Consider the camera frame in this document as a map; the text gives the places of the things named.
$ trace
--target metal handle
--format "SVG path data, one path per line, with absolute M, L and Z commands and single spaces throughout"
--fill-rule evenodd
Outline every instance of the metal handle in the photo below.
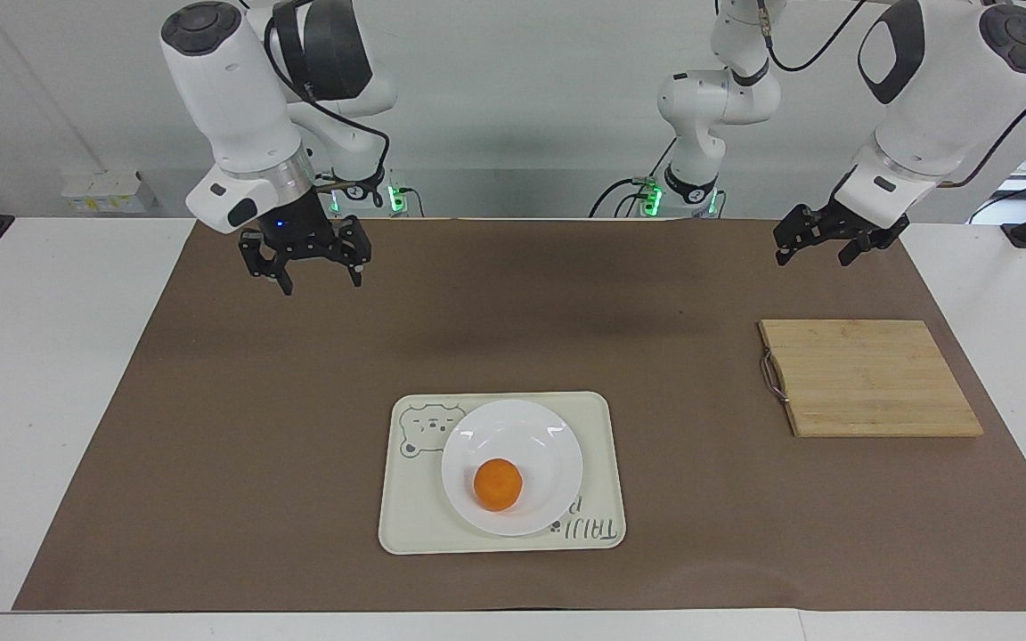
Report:
M 790 399 L 786 397 L 785 391 L 782 391 L 782 383 L 779 382 L 779 375 L 774 370 L 774 364 L 771 361 L 771 348 L 766 348 L 766 351 L 762 354 L 762 361 L 760 363 L 762 367 L 762 378 L 766 380 L 766 388 L 771 389 L 771 394 L 782 402 L 790 402 Z

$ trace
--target black clamp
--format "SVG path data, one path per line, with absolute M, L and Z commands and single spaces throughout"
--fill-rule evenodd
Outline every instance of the black clamp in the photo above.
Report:
M 827 240 L 850 240 L 838 252 L 839 263 L 847 267 L 867 251 L 890 248 L 905 227 L 908 227 L 907 215 L 901 215 L 893 227 L 882 230 L 834 199 L 816 211 L 801 204 L 790 210 L 774 228 L 774 240 L 779 247 L 774 257 L 781 267 L 785 267 L 794 252 L 802 247 L 819 245 Z
M 260 219 L 261 228 L 286 226 L 282 219 L 270 219 L 272 214 Z M 362 230 L 357 216 L 348 215 L 338 225 L 321 218 L 325 225 L 306 235 L 286 237 L 285 234 L 270 234 L 260 230 L 240 232 L 240 255 L 253 277 L 266 277 L 280 284 L 285 295 L 292 295 L 292 280 L 287 275 L 287 263 L 292 259 L 325 258 L 345 265 L 355 287 L 362 285 L 362 268 L 370 263 L 370 239 Z M 266 258 L 261 247 L 267 245 L 273 250 L 272 258 Z

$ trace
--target bear design on tray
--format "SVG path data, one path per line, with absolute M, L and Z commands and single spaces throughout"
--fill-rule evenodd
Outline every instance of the bear design on tray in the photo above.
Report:
M 423 451 L 441 451 L 445 439 L 464 417 L 465 410 L 457 405 L 411 405 L 403 409 L 398 417 L 398 427 L 402 430 L 402 455 L 415 458 Z

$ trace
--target black cable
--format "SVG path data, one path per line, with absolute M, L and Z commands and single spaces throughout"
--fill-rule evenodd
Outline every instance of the black cable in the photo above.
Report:
M 1021 195 L 1021 194 L 1026 194 L 1026 187 L 1024 187 L 1022 190 L 1019 190 L 1017 192 L 1013 192 L 1011 194 L 1004 194 L 1004 195 L 1000 196 L 1000 198 L 998 198 L 998 199 L 989 200 L 989 202 L 985 203 L 984 206 L 981 206 L 981 208 L 978 208 L 978 210 L 976 210 L 976 212 L 973 213 L 972 216 L 970 216 L 969 223 L 966 223 L 966 225 L 972 225 L 973 222 L 974 222 L 974 219 L 976 219 L 976 216 L 980 215 L 981 211 L 984 211 L 984 210 L 986 210 L 986 208 L 989 208 L 990 206 L 993 206 L 994 204 L 1000 202 L 1000 200 L 1007 200 L 1007 199 L 1015 198 L 1015 196 L 1018 196 L 1018 195 Z
M 715 216 L 715 219 L 723 219 L 723 210 L 725 210 L 725 192 L 723 190 L 716 191 L 715 194 L 712 195 L 712 203 L 710 206 L 715 206 L 715 203 L 718 202 L 719 196 L 723 196 L 723 204 L 718 207 L 719 211 L 718 215 Z
M 419 199 L 419 214 L 421 214 L 423 218 L 427 216 L 427 208 L 422 206 L 422 194 L 420 194 L 419 191 L 417 191 L 413 187 L 403 187 L 401 190 L 398 191 L 398 193 L 413 194 L 416 198 Z
M 631 200 L 631 203 L 634 206 L 636 204 L 636 200 L 639 200 L 639 199 L 642 199 L 642 198 L 643 198 L 643 196 L 640 196 L 639 194 L 628 194 L 627 196 L 624 196 L 622 199 L 620 199 L 619 204 L 616 205 L 616 211 L 611 212 L 611 217 L 613 218 L 619 218 L 619 216 L 620 216 L 620 207 L 623 207 L 624 203 L 628 202 L 628 200 Z M 631 215 L 631 207 L 628 207 L 628 215 Z
M 309 1 L 310 0 L 306 1 L 301 0 L 299 4 L 306 4 L 309 3 Z M 366 126 L 363 125 L 362 123 L 354 122 L 354 120 L 351 120 L 351 118 L 343 117 L 343 115 L 334 113 L 333 111 L 328 110 L 326 107 L 319 105 L 319 103 L 317 103 L 316 98 L 314 98 L 313 96 L 305 96 L 305 94 L 301 93 L 301 91 L 299 91 L 299 89 L 295 88 L 295 85 L 292 84 L 292 81 L 290 81 L 288 77 L 284 76 L 284 72 L 280 70 L 280 66 L 276 64 L 276 57 L 272 53 L 272 32 L 274 29 L 276 29 L 276 17 L 269 17 L 268 27 L 264 30 L 264 51 L 268 54 L 268 63 L 272 65 L 272 69 L 274 72 L 276 72 L 276 76 L 280 77 L 280 81 L 285 86 L 287 86 L 288 89 L 292 90 L 292 93 L 295 93 L 297 96 L 301 98 L 301 101 L 307 103 L 307 105 L 311 105 L 318 112 L 325 114 L 327 115 L 327 117 L 333 118 L 339 122 L 342 122 L 344 125 L 353 126 L 355 129 L 358 129 L 359 131 L 365 131 L 366 133 L 378 135 L 379 138 L 382 138 L 383 142 L 382 155 L 380 155 L 379 157 L 379 166 L 378 169 L 374 169 L 374 173 L 378 174 L 386 171 L 386 169 L 384 169 L 384 166 L 386 166 L 387 163 L 387 154 L 388 152 L 390 152 L 390 135 L 387 135 L 386 132 L 374 129 L 374 127 Z
M 656 161 L 656 165 L 653 166 L 652 170 L 647 172 L 647 178 L 650 178 L 652 175 L 656 175 L 656 170 L 659 169 L 659 166 L 661 164 L 664 164 L 664 159 L 667 158 L 667 155 L 669 153 L 672 153 L 672 147 L 675 146 L 675 142 L 676 141 L 677 141 L 677 138 L 672 138 L 672 142 L 667 144 L 667 149 L 664 150 L 664 154 L 660 155 L 659 160 Z M 642 186 L 640 186 L 638 188 L 638 190 L 636 190 L 636 196 L 639 196 L 640 194 L 643 194 L 643 191 L 644 191 L 644 188 Z M 632 207 L 635 207 L 635 206 L 636 206 L 636 200 L 632 200 L 631 201 L 631 205 L 628 206 L 628 213 L 627 213 L 627 215 L 624 216 L 624 218 L 631 218 L 631 209 L 632 209 Z
M 1000 137 L 996 138 L 996 142 L 992 146 L 992 149 L 989 150 L 989 153 L 985 154 L 984 159 L 981 159 L 981 164 L 978 164 L 976 166 L 976 169 L 974 169 L 973 172 L 969 174 L 968 178 L 961 179 L 960 183 L 941 183 L 941 185 L 938 187 L 940 187 L 942 190 L 955 190 L 957 187 L 964 187 L 968 186 L 969 183 L 972 183 L 973 179 L 977 177 L 977 175 L 981 174 L 981 169 L 984 169 L 984 166 L 989 163 L 989 160 L 992 159 L 993 155 L 996 153 L 996 150 L 1000 149 L 1000 145 L 1004 144 L 1005 138 L 1008 138 L 1009 135 L 1013 132 L 1013 130 L 1015 130 L 1016 127 L 1019 126 L 1019 123 L 1023 122 L 1024 118 L 1026 118 L 1026 110 L 1023 110 L 1023 112 L 1021 112 L 1021 114 L 1019 114 L 1018 117 L 1016 117 L 1016 120 L 1011 122 L 1011 125 L 1009 125 L 1009 129 L 1004 129 L 1004 132 L 1000 134 Z
M 607 190 L 604 190 L 604 193 L 599 195 L 599 198 L 596 199 L 596 204 L 594 204 L 594 206 L 591 206 L 591 211 L 588 212 L 588 218 L 595 218 L 596 210 L 599 208 L 601 203 L 604 202 L 604 199 L 607 198 L 607 195 L 611 194 L 611 192 L 615 192 L 619 190 L 620 187 L 624 186 L 631 186 L 631 178 L 617 179 L 616 183 L 611 183 L 611 186 L 607 188 Z
M 822 57 L 822 53 L 826 53 L 827 49 L 830 48 L 830 45 L 834 44 L 834 40 L 837 40 L 838 36 L 841 36 L 841 32 L 844 31 L 846 29 L 846 26 L 849 26 L 851 22 L 853 22 L 854 17 L 858 15 L 858 12 L 862 10 L 862 5 L 866 4 L 867 1 L 868 0 L 858 0 L 858 4 L 856 4 L 854 8 L 852 8 L 850 13 L 847 13 L 846 19 L 841 21 L 841 24 L 838 25 L 838 29 L 835 30 L 832 36 L 830 36 L 830 39 L 826 41 L 826 44 L 823 44 L 822 48 L 818 49 L 818 52 L 814 53 L 814 57 L 811 57 L 811 59 L 806 61 L 805 63 L 802 63 L 801 65 L 795 66 L 795 68 L 789 65 L 785 65 L 782 63 L 782 61 L 779 59 L 778 54 L 774 53 L 773 37 L 766 36 L 766 51 L 770 51 L 771 59 L 774 61 L 775 65 L 778 65 L 779 69 L 790 73 L 797 73 L 799 71 L 804 71 L 806 69 L 810 69 L 811 65 L 814 65 L 814 63 L 818 62 L 819 57 Z M 765 11 L 766 0 L 758 0 L 758 8 L 761 9 L 762 11 Z

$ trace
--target brown paper mat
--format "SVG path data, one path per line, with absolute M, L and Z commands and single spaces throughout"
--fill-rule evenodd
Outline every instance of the brown paper mat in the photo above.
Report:
M 1026 462 L 907 253 L 782 269 L 771 225 L 373 219 L 362 289 L 292 297 L 197 225 L 15 609 L 1026 610 Z M 760 318 L 924 320 L 985 436 L 793 438 Z M 619 548 L 379 547 L 396 399 L 584 389 Z

